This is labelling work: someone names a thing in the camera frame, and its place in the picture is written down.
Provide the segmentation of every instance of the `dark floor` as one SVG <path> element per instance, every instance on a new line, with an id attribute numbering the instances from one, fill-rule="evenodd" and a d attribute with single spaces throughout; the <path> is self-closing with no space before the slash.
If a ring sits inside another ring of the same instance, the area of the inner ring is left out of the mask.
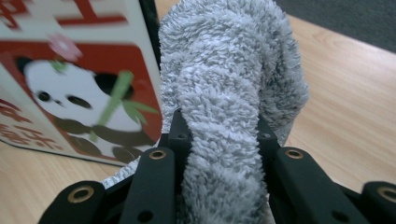
<path id="1" fill-rule="evenodd" d="M 396 0 L 276 0 L 288 14 L 396 53 Z"/>

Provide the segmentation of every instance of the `fluffy towel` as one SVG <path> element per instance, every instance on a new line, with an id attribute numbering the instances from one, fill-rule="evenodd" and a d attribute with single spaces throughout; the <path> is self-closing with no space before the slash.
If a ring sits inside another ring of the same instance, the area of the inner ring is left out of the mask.
<path id="1" fill-rule="evenodd" d="M 163 18 L 160 42 L 163 133 L 181 108 L 193 134 L 178 221 L 269 222 L 258 116 L 283 145 L 308 99 L 285 14 L 271 0 L 185 0 Z"/>

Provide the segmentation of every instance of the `pink flower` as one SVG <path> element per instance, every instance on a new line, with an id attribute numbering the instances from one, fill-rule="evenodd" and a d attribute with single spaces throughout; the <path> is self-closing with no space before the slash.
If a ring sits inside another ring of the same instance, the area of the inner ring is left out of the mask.
<path id="1" fill-rule="evenodd" d="M 49 36 L 49 47 L 69 62 L 75 62 L 82 56 L 73 40 L 61 34 Z"/>

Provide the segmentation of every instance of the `wooden table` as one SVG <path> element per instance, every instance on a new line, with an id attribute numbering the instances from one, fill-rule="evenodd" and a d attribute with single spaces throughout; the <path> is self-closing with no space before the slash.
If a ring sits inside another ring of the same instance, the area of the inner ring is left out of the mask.
<path id="1" fill-rule="evenodd" d="M 160 17 L 177 0 L 157 1 Z M 290 17 L 311 99 L 288 146 L 308 151 L 336 182 L 396 183 L 396 55 Z M 35 223 L 65 187 L 119 167 L 0 142 L 0 223 Z"/>

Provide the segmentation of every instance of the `packaging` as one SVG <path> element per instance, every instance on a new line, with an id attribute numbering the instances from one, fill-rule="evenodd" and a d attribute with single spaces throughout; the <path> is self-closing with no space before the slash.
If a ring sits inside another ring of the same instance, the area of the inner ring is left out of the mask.
<path id="1" fill-rule="evenodd" d="M 0 140 L 118 165 L 151 148 L 156 15 L 152 0 L 0 0 Z"/>

